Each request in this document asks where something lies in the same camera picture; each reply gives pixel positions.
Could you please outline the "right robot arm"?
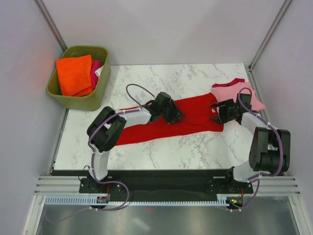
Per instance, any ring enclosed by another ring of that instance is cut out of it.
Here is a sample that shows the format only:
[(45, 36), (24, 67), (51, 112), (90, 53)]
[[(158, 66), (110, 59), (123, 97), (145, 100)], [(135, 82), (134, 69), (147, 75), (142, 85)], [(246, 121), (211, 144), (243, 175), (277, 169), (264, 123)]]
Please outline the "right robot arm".
[(235, 120), (253, 134), (248, 160), (231, 169), (232, 176), (224, 180), (224, 187), (234, 193), (244, 183), (252, 183), (263, 176), (275, 177), (290, 166), (291, 133), (279, 129), (253, 111), (250, 94), (238, 94), (237, 100), (228, 99), (210, 105), (217, 108), (212, 120), (225, 124)]

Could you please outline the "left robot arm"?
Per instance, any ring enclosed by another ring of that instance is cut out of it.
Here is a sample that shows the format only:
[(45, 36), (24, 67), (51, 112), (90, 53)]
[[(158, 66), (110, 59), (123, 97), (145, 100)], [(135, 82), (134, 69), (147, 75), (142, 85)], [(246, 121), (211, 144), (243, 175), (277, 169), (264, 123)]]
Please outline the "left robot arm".
[(108, 160), (123, 130), (136, 125), (146, 125), (162, 119), (172, 125), (180, 123), (186, 115), (175, 101), (165, 92), (137, 108), (114, 110), (107, 106), (102, 109), (87, 129), (88, 146), (92, 150), (89, 173), (93, 177), (90, 187), (96, 192), (107, 188)]

